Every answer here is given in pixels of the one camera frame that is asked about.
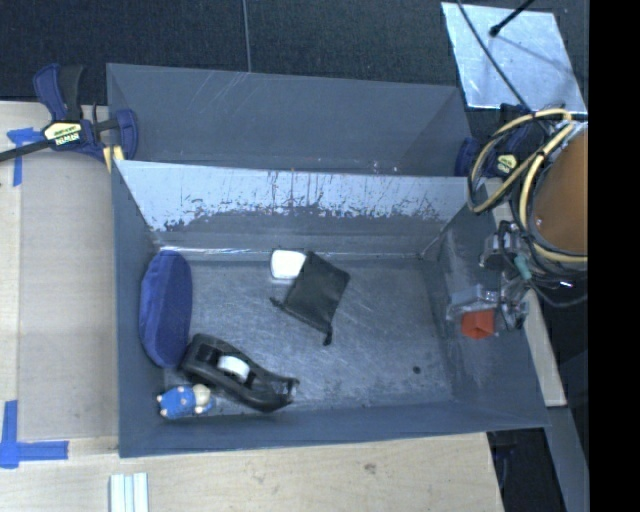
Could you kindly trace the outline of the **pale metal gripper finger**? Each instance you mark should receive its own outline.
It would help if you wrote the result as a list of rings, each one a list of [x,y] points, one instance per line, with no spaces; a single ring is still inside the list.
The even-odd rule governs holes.
[[[495,309],[499,302],[500,292],[497,289],[476,284],[451,294],[446,308],[446,319],[453,321],[466,313]]]

